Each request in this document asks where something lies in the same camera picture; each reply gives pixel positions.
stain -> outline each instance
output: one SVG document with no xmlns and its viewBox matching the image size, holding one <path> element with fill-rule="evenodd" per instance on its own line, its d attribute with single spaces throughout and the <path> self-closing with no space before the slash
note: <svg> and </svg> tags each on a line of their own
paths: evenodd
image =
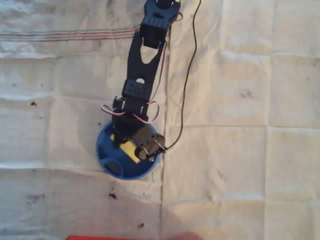
<svg viewBox="0 0 320 240">
<path fill-rule="evenodd" d="M 101 40 L 98 40 L 97 42 L 97 45 L 98 45 L 98 47 L 99 47 L 99 49 L 101 48 L 101 46 L 102 46 L 102 42 L 101 42 Z"/>
<path fill-rule="evenodd" d="M 29 4 L 31 3 L 33 0 L 16 0 L 16 2 L 21 2 L 21 3 L 24 3 L 24 4 Z"/>
<path fill-rule="evenodd" d="M 19 9 L 11 9 L 10 10 L 10 18 L 22 18 L 25 15 L 28 15 L 27 9 L 19 10 Z"/>
<path fill-rule="evenodd" d="M 225 181 L 225 182 L 227 182 L 227 178 L 226 178 L 226 176 L 220 171 L 220 170 L 218 170 L 218 174 L 219 174 L 219 177 L 223 180 L 223 181 Z"/>
<path fill-rule="evenodd" d="M 33 4 L 33 7 L 37 14 L 53 14 L 57 6 L 47 2 L 37 2 Z"/>
<path fill-rule="evenodd" d="M 320 63 L 320 59 L 316 59 L 313 61 L 312 66 L 316 68 L 319 63 Z"/>
<path fill-rule="evenodd" d="M 26 198 L 29 200 L 26 203 L 27 204 L 36 204 L 39 200 L 41 199 L 45 199 L 47 196 L 43 193 L 43 194 L 29 194 L 26 196 Z"/>
<path fill-rule="evenodd" d="M 106 3 L 106 8 L 110 8 L 112 4 L 114 4 L 114 0 L 108 0 L 108 2 Z"/>
<path fill-rule="evenodd" d="M 109 193 L 109 198 L 113 198 L 114 200 L 117 200 L 117 196 L 114 193 Z"/>
<path fill-rule="evenodd" d="M 135 13 L 133 14 L 133 16 L 134 16 L 134 17 L 137 17 L 137 18 L 141 18 L 141 17 L 142 17 L 142 14 L 141 14 L 141 12 L 135 12 Z"/>
<path fill-rule="evenodd" d="M 8 231 L 8 228 L 6 228 L 6 227 L 4 227 L 0 230 L 0 233 L 2 233 L 2 234 L 6 234 L 7 232 L 9 232 L 9 231 Z"/>
<path fill-rule="evenodd" d="M 243 99 L 247 99 L 247 98 L 252 99 L 253 95 L 252 95 L 252 92 L 249 89 L 243 89 L 240 92 L 240 97 L 243 98 Z"/>
<path fill-rule="evenodd" d="M 63 8 L 63 9 L 61 9 L 60 14 L 61 14 L 62 16 L 65 16 L 65 15 L 66 15 L 66 12 L 67 12 L 66 8 Z"/>
</svg>

blue circular base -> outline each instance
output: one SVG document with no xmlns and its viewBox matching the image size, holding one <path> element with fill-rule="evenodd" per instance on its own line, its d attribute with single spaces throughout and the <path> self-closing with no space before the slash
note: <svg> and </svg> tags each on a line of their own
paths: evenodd
<svg viewBox="0 0 320 240">
<path fill-rule="evenodd" d="M 96 141 L 96 155 L 104 171 L 122 180 L 139 179 L 151 172 L 159 161 L 159 155 L 154 161 L 142 160 L 135 163 L 121 148 L 114 147 L 110 139 L 112 128 L 112 123 L 109 122 Z"/>
</svg>

red wire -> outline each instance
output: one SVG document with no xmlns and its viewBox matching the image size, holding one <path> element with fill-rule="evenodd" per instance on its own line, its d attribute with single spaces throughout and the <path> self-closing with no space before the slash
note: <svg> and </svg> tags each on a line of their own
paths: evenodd
<svg viewBox="0 0 320 240">
<path fill-rule="evenodd" d="M 97 35 L 97 34 L 124 34 L 124 33 L 134 33 L 140 28 L 122 31 L 93 31 L 93 32 L 68 32 L 68 33 L 0 33 L 0 36 L 16 36 L 16 37 L 38 37 L 38 36 L 70 36 L 70 35 Z"/>
<path fill-rule="evenodd" d="M 97 38 L 74 38 L 74 39 L 0 39 L 0 42 L 66 42 L 66 41 L 95 41 L 95 40 L 120 40 L 120 39 L 132 39 L 134 36 L 123 37 L 97 37 Z"/>
<path fill-rule="evenodd" d="M 150 101 L 150 102 L 147 102 L 148 105 L 151 105 L 151 104 L 157 104 L 157 101 Z M 114 112 L 109 106 L 107 106 L 106 104 L 102 104 L 101 105 L 101 110 L 104 111 L 105 113 L 107 114 L 111 114 L 111 115 L 115 115 L 115 116 L 122 116 L 125 114 L 125 112 Z M 138 119 L 139 121 L 141 121 L 142 123 L 144 124 L 151 124 L 152 122 L 154 122 L 158 115 L 159 115 L 159 112 L 160 112 L 160 106 L 159 104 L 157 104 L 157 111 L 156 111 L 156 114 L 155 114 L 155 117 L 153 118 L 153 120 L 151 122 L 149 121 L 145 121 L 143 120 L 142 118 L 140 118 L 139 116 L 137 116 L 136 114 L 132 114 L 136 119 Z"/>
</svg>

white cloth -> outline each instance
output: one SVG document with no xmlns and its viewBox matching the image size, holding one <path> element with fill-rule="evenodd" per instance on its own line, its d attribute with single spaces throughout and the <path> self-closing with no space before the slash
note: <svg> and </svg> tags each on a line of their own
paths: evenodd
<svg viewBox="0 0 320 240">
<path fill-rule="evenodd" d="M 202 0 L 182 137 L 121 181 L 96 158 L 100 104 L 121 94 L 144 3 L 0 2 L 0 240 L 319 240 L 320 2 Z M 154 124 L 167 145 L 197 5 L 182 1 L 168 39 Z"/>
</svg>

black servo bracket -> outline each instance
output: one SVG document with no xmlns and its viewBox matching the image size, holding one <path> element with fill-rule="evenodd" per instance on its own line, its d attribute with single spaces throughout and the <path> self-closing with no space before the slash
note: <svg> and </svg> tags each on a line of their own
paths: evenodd
<svg viewBox="0 0 320 240">
<path fill-rule="evenodd" d="M 125 114 L 112 116 L 114 144 L 134 140 L 136 156 L 140 159 L 154 158 L 166 151 L 165 137 L 133 116 L 135 114 L 148 121 L 148 103 L 153 90 L 159 62 L 164 50 L 166 36 L 172 23 L 177 19 L 181 4 L 176 0 L 146 0 L 144 18 L 140 29 L 134 33 L 127 61 L 127 77 L 122 89 L 122 97 L 115 98 L 113 110 Z M 149 63 L 144 63 L 141 47 L 157 49 Z"/>
</svg>

